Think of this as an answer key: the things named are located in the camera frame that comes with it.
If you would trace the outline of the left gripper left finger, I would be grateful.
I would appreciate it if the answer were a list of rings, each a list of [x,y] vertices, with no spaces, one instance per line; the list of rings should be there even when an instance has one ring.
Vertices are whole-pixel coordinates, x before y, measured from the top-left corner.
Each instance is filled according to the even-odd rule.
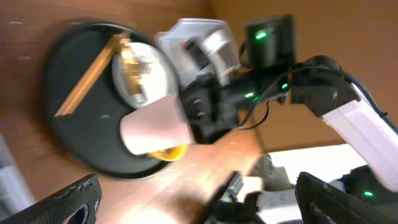
[[[89,174],[1,221],[1,224],[95,223],[102,199],[98,176]]]

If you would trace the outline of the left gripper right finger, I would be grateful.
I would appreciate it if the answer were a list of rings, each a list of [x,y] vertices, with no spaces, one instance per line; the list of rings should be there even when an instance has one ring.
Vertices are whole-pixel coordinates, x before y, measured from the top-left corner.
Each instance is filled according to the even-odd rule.
[[[397,219],[377,211],[307,172],[299,173],[295,198],[304,224],[397,224]]]

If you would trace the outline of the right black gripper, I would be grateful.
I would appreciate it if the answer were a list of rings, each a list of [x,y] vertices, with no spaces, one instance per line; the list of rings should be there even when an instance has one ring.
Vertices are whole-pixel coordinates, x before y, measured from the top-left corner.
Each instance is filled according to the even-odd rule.
[[[213,144],[233,129],[239,128],[236,102],[230,90],[239,85],[240,77],[221,86],[213,73],[196,77],[180,94],[184,112],[198,144]]]

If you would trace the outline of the pink plastic cup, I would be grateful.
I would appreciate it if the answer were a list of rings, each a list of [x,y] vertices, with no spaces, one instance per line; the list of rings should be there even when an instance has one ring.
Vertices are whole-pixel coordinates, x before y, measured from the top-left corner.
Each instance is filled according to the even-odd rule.
[[[194,142],[176,93],[124,116],[119,130],[127,150],[137,156]]]

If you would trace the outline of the yellow bowl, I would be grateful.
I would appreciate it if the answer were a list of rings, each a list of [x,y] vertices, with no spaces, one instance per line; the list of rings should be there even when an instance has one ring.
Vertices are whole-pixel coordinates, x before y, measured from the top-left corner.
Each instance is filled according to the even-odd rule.
[[[150,152],[148,156],[167,162],[178,161],[185,155],[187,149],[188,144],[164,149],[162,151]]]

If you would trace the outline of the wrapper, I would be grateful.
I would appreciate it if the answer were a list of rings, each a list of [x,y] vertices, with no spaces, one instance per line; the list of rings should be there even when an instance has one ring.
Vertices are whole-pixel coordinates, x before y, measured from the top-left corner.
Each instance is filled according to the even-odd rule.
[[[125,77],[129,94],[131,96],[143,95],[144,88],[141,85],[140,62],[132,47],[131,39],[122,37],[119,40],[119,55],[126,68]]]

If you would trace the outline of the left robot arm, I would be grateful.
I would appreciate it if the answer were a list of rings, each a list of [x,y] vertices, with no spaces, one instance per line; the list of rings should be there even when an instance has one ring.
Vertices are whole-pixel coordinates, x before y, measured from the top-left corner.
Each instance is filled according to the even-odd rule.
[[[233,172],[209,204],[202,223],[262,223],[260,199],[276,204],[265,192],[237,196],[243,179]],[[397,219],[366,204],[315,176],[301,172],[293,189],[298,218],[292,223],[397,223]],[[47,198],[6,218],[4,223],[95,223],[102,198],[97,175],[89,174]]]

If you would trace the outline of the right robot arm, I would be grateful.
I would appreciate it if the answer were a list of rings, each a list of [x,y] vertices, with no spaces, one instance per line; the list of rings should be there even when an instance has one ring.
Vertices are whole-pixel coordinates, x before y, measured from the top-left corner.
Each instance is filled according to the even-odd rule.
[[[249,129],[248,120],[238,118],[239,110],[252,116],[261,103],[290,99],[332,127],[383,186],[397,190],[397,126],[365,86],[332,58],[296,61],[292,15],[246,25],[240,48],[248,55],[246,71],[234,78],[221,74],[215,41],[191,37],[182,47],[200,68],[213,68],[180,95],[197,143],[211,144],[231,130]]]

